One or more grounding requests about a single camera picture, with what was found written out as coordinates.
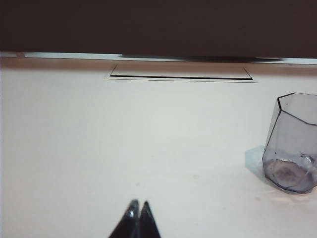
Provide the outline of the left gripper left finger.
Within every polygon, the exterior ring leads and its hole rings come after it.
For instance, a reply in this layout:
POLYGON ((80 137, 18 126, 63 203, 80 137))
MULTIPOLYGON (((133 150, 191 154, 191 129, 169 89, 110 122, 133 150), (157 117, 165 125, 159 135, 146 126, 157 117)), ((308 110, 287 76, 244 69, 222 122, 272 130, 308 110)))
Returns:
POLYGON ((139 202, 133 199, 127 206, 121 220, 118 222, 109 238, 139 237, 139 202))

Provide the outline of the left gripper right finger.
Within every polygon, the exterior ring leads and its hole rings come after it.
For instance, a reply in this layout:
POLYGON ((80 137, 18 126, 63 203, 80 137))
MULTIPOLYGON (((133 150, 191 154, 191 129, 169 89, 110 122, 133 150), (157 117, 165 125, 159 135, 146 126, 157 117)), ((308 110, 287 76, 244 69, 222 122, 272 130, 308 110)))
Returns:
POLYGON ((145 201, 139 219, 139 233, 141 238, 161 238, 150 205, 145 201))

